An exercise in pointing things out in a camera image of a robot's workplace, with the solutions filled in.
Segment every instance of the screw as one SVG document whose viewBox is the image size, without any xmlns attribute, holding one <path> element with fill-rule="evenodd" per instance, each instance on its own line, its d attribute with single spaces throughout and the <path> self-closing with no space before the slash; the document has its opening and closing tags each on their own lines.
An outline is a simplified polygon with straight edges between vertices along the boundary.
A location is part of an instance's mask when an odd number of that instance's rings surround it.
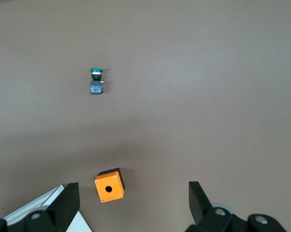
<svg viewBox="0 0 291 232">
<path fill-rule="evenodd" d="M 220 215 L 220 216 L 225 216 L 226 215 L 226 213 L 222 209 L 216 209 L 215 210 L 215 213 L 217 215 Z"/>
<path fill-rule="evenodd" d="M 39 218 L 40 217 L 40 214 L 39 213 L 36 213 L 36 214 L 33 214 L 31 217 L 30 217 L 30 219 L 37 219 L 37 218 Z"/>
<path fill-rule="evenodd" d="M 256 216 L 255 219 L 256 219 L 257 222 L 259 222 L 259 223 L 261 223 L 263 225 L 267 224 L 267 220 L 262 216 Z"/>
</svg>

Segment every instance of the orange push button box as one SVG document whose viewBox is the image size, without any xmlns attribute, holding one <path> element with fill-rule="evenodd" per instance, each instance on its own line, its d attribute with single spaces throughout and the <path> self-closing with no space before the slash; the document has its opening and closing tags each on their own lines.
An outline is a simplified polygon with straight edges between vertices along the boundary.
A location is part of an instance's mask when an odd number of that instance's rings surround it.
<svg viewBox="0 0 291 232">
<path fill-rule="evenodd" d="M 124 197 L 125 185 L 119 168 L 99 173 L 95 184 L 102 203 Z"/>
</svg>

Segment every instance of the electrical component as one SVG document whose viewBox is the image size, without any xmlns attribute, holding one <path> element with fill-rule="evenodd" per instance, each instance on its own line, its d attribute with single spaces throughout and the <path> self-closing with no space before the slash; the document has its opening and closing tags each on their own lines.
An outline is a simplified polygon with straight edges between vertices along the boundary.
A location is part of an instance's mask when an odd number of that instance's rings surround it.
<svg viewBox="0 0 291 232">
<path fill-rule="evenodd" d="M 101 68 L 91 68 L 92 78 L 90 90 L 92 94 L 102 94 L 104 81 L 101 81 Z"/>
<path fill-rule="evenodd" d="M 119 168 L 99 173 L 95 184 L 102 203 L 124 197 L 125 184 Z"/>
</svg>

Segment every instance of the mounting hole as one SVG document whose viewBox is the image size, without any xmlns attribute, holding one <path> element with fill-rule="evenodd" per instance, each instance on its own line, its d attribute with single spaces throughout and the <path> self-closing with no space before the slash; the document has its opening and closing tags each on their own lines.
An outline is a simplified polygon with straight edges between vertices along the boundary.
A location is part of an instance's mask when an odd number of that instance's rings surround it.
<svg viewBox="0 0 291 232">
<path fill-rule="evenodd" d="M 263 225 L 267 224 L 267 220 L 265 219 L 265 217 L 262 217 L 262 216 L 256 216 L 255 219 L 256 219 L 257 222 L 259 222 L 259 223 L 261 223 L 261 224 L 263 224 Z"/>
<path fill-rule="evenodd" d="M 215 210 L 215 213 L 217 215 L 220 215 L 220 216 L 225 216 L 226 215 L 226 213 L 222 209 L 219 209 L 219 208 Z"/>
<path fill-rule="evenodd" d="M 30 219 L 35 220 L 40 217 L 40 213 L 33 214 Z"/>
<path fill-rule="evenodd" d="M 106 186 L 106 191 L 107 192 L 112 192 L 112 187 L 111 186 Z"/>
</svg>

